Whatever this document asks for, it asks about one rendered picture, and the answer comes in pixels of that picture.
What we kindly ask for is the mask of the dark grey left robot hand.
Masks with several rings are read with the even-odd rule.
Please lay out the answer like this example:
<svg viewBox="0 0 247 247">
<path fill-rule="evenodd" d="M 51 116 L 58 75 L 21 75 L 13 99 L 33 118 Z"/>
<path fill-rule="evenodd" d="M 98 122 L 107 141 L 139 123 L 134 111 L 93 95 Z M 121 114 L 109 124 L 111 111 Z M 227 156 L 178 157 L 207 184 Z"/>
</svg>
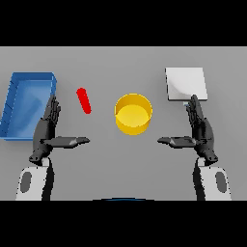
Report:
<svg viewBox="0 0 247 247">
<path fill-rule="evenodd" d="M 51 95 L 43 116 L 39 119 L 33 135 L 33 153 L 29 161 L 38 166 L 48 157 L 54 148 L 74 149 L 82 144 L 88 144 L 87 137 L 63 137 L 55 136 L 56 126 L 59 120 L 61 106 L 54 95 Z"/>
</svg>

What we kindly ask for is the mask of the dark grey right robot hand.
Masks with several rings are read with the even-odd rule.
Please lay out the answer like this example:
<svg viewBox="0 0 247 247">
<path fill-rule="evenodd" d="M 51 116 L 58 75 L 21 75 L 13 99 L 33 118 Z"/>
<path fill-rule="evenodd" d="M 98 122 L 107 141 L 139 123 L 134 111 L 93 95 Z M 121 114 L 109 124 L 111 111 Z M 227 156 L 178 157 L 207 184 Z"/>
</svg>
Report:
<svg viewBox="0 0 247 247">
<path fill-rule="evenodd" d="M 193 95 L 186 105 L 189 123 L 192 130 L 191 136 L 160 137 L 157 142 L 173 149 L 191 148 L 205 160 L 207 166 L 218 161 L 214 151 L 214 134 L 208 119 L 204 117 L 199 99 Z"/>
</svg>

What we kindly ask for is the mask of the red beaker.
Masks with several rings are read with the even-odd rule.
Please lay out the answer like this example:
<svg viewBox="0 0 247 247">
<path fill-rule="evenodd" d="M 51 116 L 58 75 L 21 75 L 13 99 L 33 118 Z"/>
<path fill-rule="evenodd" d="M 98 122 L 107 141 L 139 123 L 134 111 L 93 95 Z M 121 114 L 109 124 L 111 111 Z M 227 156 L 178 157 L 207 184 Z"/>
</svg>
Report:
<svg viewBox="0 0 247 247">
<path fill-rule="evenodd" d="M 81 107 L 85 114 L 90 114 L 92 112 L 91 104 L 87 95 L 87 91 L 84 88 L 79 88 L 76 91 L 77 97 L 81 104 Z"/>
</svg>

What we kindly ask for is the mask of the pale square measuring scale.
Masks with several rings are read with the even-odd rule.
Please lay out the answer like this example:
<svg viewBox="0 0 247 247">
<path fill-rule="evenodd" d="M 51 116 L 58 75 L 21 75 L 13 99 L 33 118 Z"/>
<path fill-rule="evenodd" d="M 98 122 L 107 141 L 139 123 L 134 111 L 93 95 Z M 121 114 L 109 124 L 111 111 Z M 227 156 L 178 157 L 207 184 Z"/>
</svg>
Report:
<svg viewBox="0 0 247 247">
<path fill-rule="evenodd" d="M 206 81 L 202 68 L 165 68 L 169 101 L 188 101 L 193 95 L 207 101 Z"/>
</svg>

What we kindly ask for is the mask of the yellow bowl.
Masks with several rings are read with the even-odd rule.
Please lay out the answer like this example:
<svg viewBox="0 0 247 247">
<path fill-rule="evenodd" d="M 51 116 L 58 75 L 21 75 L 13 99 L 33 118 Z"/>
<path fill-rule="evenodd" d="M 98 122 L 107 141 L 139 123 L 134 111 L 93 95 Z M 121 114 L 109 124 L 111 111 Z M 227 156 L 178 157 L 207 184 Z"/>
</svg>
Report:
<svg viewBox="0 0 247 247">
<path fill-rule="evenodd" d="M 120 97 L 114 107 L 116 126 L 126 135 L 139 135 L 149 127 L 152 106 L 150 101 L 139 94 Z"/>
</svg>

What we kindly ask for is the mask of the blue tray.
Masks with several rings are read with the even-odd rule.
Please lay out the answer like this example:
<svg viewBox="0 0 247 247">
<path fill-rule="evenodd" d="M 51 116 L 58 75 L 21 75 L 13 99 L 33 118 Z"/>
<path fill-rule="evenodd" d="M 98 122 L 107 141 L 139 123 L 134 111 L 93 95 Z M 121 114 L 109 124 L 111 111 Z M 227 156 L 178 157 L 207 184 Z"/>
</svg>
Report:
<svg viewBox="0 0 247 247">
<path fill-rule="evenodd" d="M 13 72 L 0 119 L 0 139 L 32 141 L 51 95 L 56 94 L 53 72 Z"/>
</svg>

